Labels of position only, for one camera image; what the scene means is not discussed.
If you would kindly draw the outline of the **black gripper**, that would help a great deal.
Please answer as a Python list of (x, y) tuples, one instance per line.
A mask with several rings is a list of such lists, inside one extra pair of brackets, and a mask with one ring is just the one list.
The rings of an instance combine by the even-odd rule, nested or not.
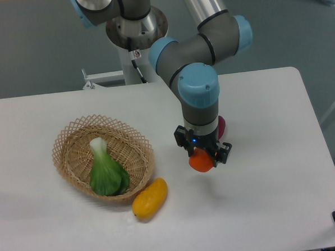
[(213, 166), (225, 164), (232, 150), (232, 144), (218, 142), (218, 128), (206, 135), (195, 134), (193, 129), (186, 130), (184, 126), (178, 125), (174, 132), (176, 144), (183, 147), (189, 157), (194, 153), (195, 148), (204, 149), (212, 153)]

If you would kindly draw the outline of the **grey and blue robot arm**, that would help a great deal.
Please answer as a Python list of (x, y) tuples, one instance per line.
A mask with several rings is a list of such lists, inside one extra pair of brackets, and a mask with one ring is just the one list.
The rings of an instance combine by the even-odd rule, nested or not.
[(128, 85), (164, 82), (180, 101), (183, 125), (174, 137), (189, 156), (202, 150), (212, 166), (226, 163), (232, 145), (220, 142), (220, 85), (214, 65), (251, 45), (243, 16), (232, 16), (223, 0), (183, 0), (198, 32), (184, 42), (170, 38), (164, 13), (150, 0), (70, 0), (86, 27), (105, 25), (117, 48)]

